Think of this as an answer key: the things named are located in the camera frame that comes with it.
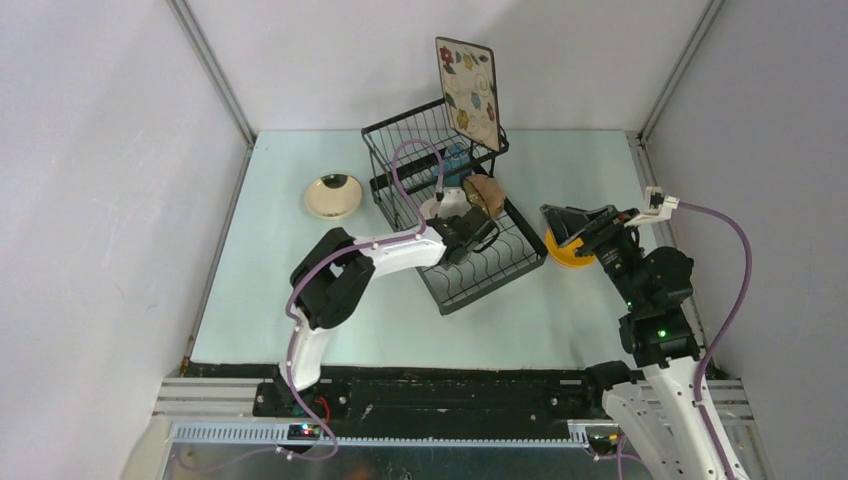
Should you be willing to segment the yellow plastic bowl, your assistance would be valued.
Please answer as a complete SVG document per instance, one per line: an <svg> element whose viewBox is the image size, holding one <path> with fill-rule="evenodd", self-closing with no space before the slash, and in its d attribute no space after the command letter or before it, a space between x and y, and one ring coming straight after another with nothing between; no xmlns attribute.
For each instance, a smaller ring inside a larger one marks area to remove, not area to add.
<svg viewBox="0 0 848 480"><path fill-rule="evenodd" d="M553 260L565 268L584 268L596 261L596 257L592 254L588 256L577 255L577 250L584 245L580 238L575 239L565 246L560 246L556 242L553 232L548 229L545 234L544 244Z"/></svg>

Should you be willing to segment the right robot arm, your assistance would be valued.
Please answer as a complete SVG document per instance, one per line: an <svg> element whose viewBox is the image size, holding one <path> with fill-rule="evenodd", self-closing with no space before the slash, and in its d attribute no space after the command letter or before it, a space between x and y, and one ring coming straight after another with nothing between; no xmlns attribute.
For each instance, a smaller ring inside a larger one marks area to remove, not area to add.
<svg viewBox="0 0 848 480"><path fill-rule="evenodd" d="M541 206L549 238L577 259L595 260L626 304L619 337L659 401L644 403L635 372L621 361L587 369L604 412L615 420L655 479L746 479L706 383L703 351L682 304L693 294L692 258L663 246L645 252L642 225L664 222L680 207L653 194L644 210Z"/></svg>

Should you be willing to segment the tan bowl with dark rim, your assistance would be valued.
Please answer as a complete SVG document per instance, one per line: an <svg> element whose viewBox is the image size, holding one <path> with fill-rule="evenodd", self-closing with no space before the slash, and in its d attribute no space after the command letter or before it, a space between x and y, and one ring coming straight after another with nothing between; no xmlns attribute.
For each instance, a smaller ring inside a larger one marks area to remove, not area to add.
<svg viewBox="0 0 848 480"><path fill-rule="evenodd" d="M494 177L486 174L469 175L462 180L462 189L468 202L482 209L493 220L503 212L506 193Z"/></svg>

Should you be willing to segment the white two-handled soup cup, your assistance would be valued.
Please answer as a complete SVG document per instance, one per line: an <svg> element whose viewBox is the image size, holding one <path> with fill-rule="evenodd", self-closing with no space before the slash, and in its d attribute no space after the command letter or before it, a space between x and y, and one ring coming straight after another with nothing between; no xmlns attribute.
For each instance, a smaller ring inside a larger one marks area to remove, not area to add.
<svg viewBox="0 0 848 480"><path fill-rule="evenodd" d="M445 187L438 195L423 202L419 210L425 221L434 218L464 216L472 207L465 191L460 187Z"/></svg>

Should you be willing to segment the square floral ceramic plate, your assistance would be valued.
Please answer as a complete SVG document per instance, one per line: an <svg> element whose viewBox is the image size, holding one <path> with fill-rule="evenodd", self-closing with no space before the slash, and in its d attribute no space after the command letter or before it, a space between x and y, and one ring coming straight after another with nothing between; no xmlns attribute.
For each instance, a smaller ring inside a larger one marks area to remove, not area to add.
<svg viewBox="0 0 848 480"><path fill-rule="evenodd" d="M494 51L444 36L435 38L448 125L489 151L503 150Z"/></svg>

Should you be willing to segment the round cream plate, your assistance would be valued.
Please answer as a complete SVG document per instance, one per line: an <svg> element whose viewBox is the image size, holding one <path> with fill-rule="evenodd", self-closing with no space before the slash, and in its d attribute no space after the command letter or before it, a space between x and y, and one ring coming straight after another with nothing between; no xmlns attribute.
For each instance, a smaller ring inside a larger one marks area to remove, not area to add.
<svg viewBox="0 0 848 480"><path fill-rule="evenodd" d="M363 187L353 176L333 173L313 181L304 193L304 205L314 216L340 220L355 212L363 200Z"/></svg>

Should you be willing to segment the blue floral mug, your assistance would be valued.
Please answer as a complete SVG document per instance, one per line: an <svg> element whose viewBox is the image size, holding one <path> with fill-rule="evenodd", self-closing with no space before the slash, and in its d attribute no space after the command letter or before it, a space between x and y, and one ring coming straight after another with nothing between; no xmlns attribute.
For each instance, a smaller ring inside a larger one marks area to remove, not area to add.
<svg viewBox="0 0 848 480"><path fill-rule="evenodd" d="M459 143L448 146L442 154L444 162L443 185L445 187L460 187L464 178L471 171L466 168L470 154L468 149Z"/></svg>

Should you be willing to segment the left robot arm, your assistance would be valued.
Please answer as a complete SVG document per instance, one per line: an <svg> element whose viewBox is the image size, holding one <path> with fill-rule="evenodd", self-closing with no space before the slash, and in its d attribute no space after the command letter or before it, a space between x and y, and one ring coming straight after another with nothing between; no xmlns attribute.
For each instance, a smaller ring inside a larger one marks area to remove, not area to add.
<svg viewBox="0 0 848 480"><path fill-rule="evenodd" d="M374 279L416 268L451 267L489 247L495 220L473 206L461 215L424 219L418 226L378 237L327 231L290 277L284 313L294 322L280 376L293 395L321 377L325 349Z"/></svg>

